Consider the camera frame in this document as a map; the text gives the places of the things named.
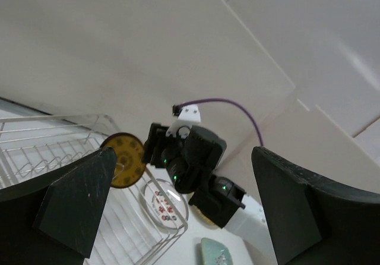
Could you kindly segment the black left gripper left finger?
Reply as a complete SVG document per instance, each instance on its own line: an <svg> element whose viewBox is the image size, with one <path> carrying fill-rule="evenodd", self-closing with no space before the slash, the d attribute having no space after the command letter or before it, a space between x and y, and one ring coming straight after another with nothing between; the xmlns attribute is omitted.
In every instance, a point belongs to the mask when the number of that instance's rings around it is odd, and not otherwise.
<svg viewBox="0 0 380 265"><path fill-rule="evenodd" d="M110 148L1 190L1 264L83 264L116 166Z"/></svg>

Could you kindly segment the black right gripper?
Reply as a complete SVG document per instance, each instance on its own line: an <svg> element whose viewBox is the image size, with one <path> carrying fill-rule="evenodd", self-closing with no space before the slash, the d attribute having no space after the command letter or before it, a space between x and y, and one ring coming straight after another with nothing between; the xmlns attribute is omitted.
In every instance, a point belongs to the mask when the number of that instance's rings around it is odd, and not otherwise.
<svg viewBox="0 0 380 265"><path fill-rule="evenodd" d="M188 170L189 164L182 154L190 128L186 125L179 127L175 136L167 136L168 129L168 126L159 123L151 124L148 139L144 144L142 162L165 169L169 169L171 164L176 162L182 164L184 170Z"/></svg>

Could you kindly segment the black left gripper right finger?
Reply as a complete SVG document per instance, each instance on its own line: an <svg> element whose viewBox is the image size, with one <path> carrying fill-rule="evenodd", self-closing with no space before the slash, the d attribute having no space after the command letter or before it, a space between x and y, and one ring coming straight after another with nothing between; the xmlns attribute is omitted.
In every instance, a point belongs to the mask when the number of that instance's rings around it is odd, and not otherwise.
<svg viewBox="0 0 380 265"><path fill-rule="evenodd" d="M379 194L254 147L252 167L278 264L379 264Z"/></svg>

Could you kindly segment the woven bamboo round plate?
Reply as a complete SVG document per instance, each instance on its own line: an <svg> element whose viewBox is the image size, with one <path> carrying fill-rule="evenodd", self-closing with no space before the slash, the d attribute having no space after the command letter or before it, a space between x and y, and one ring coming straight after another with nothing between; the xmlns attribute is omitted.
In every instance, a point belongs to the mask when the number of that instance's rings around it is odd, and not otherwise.
<svg viewBox="0 0 380 265"><path fill-rule="evenodd" d="M191 210L193 211L195 217L204 224L204 226L208 226L210 228L218 228L218 226L212 222L209 218L207 218L200 209L198 209L196 206L190 206Z"/></svg>

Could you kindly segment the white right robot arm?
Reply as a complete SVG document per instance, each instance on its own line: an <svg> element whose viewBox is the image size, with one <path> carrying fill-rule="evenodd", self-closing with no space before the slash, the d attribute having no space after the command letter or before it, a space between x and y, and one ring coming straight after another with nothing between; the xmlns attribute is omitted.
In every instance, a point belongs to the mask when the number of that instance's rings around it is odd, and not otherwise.
<svg viewBox="0 0 380 265"><path fill-rule="evenodd" d="M158 123L151 125L142 161L165 169L175 190L191 194L189 205L216 226L255 246L270 242L262 206L238 184L214 173L226 142L200 126L187 127L186 138L167 130Z"/></svg>

